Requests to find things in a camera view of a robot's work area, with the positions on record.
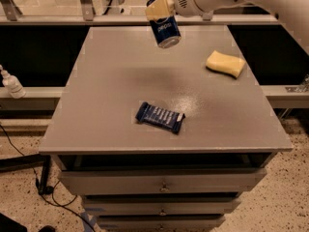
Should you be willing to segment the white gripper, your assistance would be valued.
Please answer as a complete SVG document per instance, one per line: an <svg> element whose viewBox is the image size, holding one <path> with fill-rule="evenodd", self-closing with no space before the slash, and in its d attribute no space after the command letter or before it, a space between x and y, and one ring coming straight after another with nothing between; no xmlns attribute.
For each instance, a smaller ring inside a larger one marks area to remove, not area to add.
<svg viewBox="0 0 309 232"><path fill-rule="evenodd" d="M178 15L194 16L213 12L224 5L224 0L149 0L145 9L148 21L169 17L175 11Z"/></svg>

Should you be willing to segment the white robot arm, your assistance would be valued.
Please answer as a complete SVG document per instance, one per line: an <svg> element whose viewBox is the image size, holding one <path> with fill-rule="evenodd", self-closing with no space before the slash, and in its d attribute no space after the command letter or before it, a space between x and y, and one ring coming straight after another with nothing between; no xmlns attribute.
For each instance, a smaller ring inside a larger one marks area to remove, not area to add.
<svg viewBox="0 0 309 232"><path fill-rule="evenodd" d="M204 15L246 3L273 15L309 53L309 0L154 0L146 9L146 17L148 20L158 20L173 13L182 16Z"/></svg>

